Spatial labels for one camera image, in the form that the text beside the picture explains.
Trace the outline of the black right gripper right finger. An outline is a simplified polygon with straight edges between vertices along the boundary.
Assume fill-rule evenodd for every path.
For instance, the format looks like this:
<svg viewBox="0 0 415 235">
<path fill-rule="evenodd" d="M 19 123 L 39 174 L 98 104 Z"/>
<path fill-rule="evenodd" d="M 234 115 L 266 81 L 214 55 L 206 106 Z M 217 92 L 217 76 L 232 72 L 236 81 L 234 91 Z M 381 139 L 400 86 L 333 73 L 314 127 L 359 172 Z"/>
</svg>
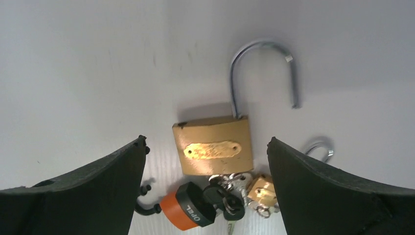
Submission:
<svg viewBox="0 0 415 235">
<path fill-rule="evenodd" d="M 270 173 L 289 235 L 412 235 L 415 191 L 365 179 L 272 138 Z"/>
</svg>

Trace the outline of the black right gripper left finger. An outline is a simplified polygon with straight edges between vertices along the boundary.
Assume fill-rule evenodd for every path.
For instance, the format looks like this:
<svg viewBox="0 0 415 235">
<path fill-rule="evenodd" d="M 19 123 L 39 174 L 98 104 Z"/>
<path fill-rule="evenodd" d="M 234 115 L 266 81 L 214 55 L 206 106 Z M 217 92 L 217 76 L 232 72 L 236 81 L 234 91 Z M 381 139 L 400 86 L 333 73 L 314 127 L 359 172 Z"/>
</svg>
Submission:
<svg viewBox="0 0 415 235">
<path fill-rule="evenodd" d="M 140 135 L 63 175 L 32 187 L 1 190 L 1 234 L 128 234 L 149 151 Z"/>
</svg>

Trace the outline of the large brass padlock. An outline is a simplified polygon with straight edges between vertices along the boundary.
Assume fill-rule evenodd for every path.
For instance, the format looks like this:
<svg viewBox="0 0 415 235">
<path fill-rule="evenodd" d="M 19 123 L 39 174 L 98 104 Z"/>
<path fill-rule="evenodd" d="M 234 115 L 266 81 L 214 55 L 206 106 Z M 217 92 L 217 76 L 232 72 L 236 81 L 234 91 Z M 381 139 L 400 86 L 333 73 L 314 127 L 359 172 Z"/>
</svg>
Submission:
<svg viewBox="0 0 415 235">
<path fill-rule="evenodd" d="M 291 107 L 301 107 L 297 65 L 291 51 L 271 39 L 242 46 L 233 56 L 229 69 L 232 115 L 182 121 L 172 126 L 183 174 L 209 176 L 253 170 L 249 117 L 241 114 L 237 106 L 235 70 L 238 62 L 257 48 L 271 48 L 284 56 L 290 69 Z"/>
</svg>

